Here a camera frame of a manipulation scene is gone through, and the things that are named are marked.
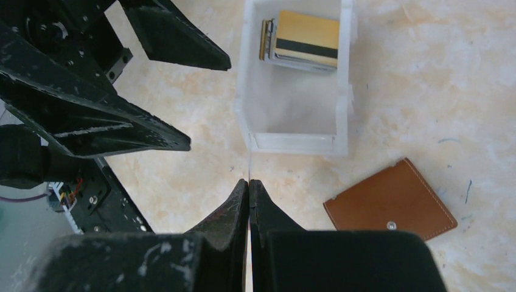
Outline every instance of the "red wire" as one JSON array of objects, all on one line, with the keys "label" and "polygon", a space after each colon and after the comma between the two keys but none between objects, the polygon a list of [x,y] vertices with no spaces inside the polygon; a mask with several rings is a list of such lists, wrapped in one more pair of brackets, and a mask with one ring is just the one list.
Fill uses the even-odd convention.
[{"label": "red wire", "polygon": [[70,194],[70,196],[75,196],[79,192],[80,186],[82,185],[83,181],[84,181],[84,179],[82,179],[82,178],[77,179],[77,182],[78,182],[77,187],[75,188],[75,191]]}]

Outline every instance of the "white table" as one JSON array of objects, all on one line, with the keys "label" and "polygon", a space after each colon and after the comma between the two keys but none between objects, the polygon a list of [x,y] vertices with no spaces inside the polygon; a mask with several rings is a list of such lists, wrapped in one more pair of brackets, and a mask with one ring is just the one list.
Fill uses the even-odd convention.
[{"label": "white table", "polygon": [[[516,2],[357,2],[350,155],[253,155],[251,176],[304,228],[333,229],[325,200],[409,157],[459,222],[428,242],[450,291],[516,290]],[[236,68],[243,1],[174,3]],[[237,70],[148,61],[118,3],[108,17],[134,54],[119,95],[192,138],[108,162],[156,232],[186,231],[248,177]]]}]

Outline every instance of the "black stripe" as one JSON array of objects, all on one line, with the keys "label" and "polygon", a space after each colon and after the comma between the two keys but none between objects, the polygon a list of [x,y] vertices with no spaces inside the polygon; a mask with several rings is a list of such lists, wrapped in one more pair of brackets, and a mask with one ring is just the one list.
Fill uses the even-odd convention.
[{"label": "black stripe", "polygon": [[338,49],[331,49],[329,47],[321,47],[315,46],[314,44],[305,44],[297,41],[289,41],[284,40],[282,38],[278,38],[276,40],[276,48],[285,49],[285,50],[293,50],[295,52],[307,53],[322,57],[334,58],[337,59]]}]

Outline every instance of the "wallet stitching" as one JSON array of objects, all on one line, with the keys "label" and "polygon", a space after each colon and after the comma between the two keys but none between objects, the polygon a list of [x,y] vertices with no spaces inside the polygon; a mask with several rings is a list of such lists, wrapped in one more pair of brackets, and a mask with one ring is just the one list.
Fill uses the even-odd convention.
[{"label": "wallet stitching", "polygon": [[326,213],[327,213],[327,214],[328,214],[328,216],[330,217],[330,220],[332,221],[333,226],[335,227],[335,229],[338,229],[338,226],[337,226],[337,224],[335,223],[335,220],[333,219],[332,214],[330,213],[330,211],[328,211],[328,207],[326,206],[326,204],[323,204],[323,206],[324,206],[324,210],[326,210]]},{"label": "wallet stitching", "polygon": [[412,165],[410,165],[410,162],[407,161],[407,159],[404,159],[404,161],[407,163],[408,167],[410,167],[410,169],[412,170],[412,172],[414,172],[414,174],[417,176],[417,178],[419,179],[419,181],[423,184],[423,186],[425,186],[425,189],[428,191],[428,193],[432,196],[432,198],[434,199],[434,201],[437,203],[437,205],[441,208],[441,210],[443,211],[443,213],[446,215],[446,217],[448,217],[448,220],[450,220],[450,223],[451,225],[450,226],[446,226],[445,228],[439,230],[439,231],[436,231],[430,235],[427,235],[425,236],[423,239],[426,240],[428,238],[431,238],[431,237],[434,237],[435,235],[438,235],[438,234],[441,234],[443,233],[444,231],[446,230],[449,230],[453,227],[453,220],[450,218],[448,212],[446,212],[446,210],[442,207],[442,204],[439,202],[439,200],[436,198],[436,195],[430,191],[430,189],[427,187],[427,184],[425,184],[423,182],[423,179],[421,178],[421,176],[419,176],[419,174],[417,173],[417,171],[415,171],[415,169],[412,167]]}]

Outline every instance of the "stack of cards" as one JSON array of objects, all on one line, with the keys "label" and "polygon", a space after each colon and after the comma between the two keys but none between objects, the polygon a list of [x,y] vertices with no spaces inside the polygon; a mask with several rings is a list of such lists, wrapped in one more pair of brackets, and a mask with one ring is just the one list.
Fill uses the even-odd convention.
[{"label": "stack of cards", "polygon": [[262,21],[260,60],[312,72],[337,66],[339,22],[282,10]]}]

